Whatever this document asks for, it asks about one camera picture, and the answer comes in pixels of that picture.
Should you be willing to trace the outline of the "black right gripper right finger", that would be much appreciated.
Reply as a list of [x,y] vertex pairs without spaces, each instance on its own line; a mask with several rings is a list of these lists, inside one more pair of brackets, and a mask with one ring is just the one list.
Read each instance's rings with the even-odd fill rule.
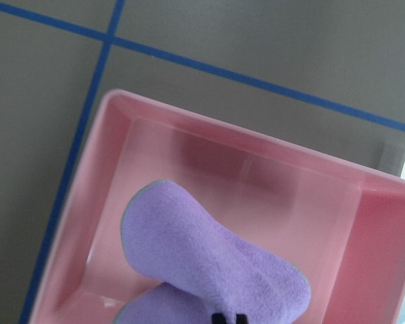
[[237,314],[236,324],[247,324],[247,316],[245,314]]

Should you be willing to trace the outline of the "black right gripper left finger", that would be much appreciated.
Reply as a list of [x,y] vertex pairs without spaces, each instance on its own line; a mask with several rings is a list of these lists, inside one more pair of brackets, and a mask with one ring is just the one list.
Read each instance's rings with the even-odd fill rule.
[[211,315],[212,324],[225,324],[225,317],[222,313],[214,313]]

